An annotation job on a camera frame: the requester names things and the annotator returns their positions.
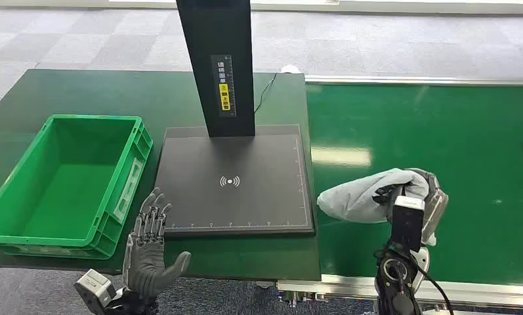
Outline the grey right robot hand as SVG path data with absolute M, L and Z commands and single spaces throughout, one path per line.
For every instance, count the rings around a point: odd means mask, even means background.
M 420 168 L 391 169 L 379 174 L 372 199 L 385 208 L 385 218 L 398 235 L 411 232 L 422 244 L 435 246 L 435 231 L 449 196 L 434 173 Z

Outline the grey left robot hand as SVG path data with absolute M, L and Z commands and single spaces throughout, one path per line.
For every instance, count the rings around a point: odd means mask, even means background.
M 183 251 L 170 266 L 165 265 L 164 231 L 172 205 L 160 188 L 142 202 L 128 235 L 123 278 L 128 289 L 144 298 L 157 297 L 188 268 L 192 254 Z

